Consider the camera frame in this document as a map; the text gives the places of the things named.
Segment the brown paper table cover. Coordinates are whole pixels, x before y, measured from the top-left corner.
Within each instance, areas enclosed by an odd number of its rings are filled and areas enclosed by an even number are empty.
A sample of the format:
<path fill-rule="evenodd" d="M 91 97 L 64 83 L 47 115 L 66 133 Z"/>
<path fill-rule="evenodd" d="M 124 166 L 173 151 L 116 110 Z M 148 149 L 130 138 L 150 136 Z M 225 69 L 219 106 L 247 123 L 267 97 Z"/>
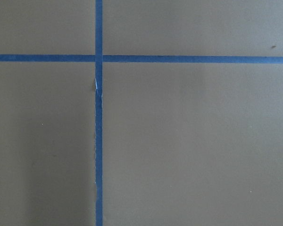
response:
<path fill-rule="evenodd" d="M 283 57 L 283 0 L 105 0 L 103 52 Z M 95 94 L 0 62 L 0 226 L 95 224 Z M 283 226 L 283 65 L 105 62 L 103 225 Z"/>

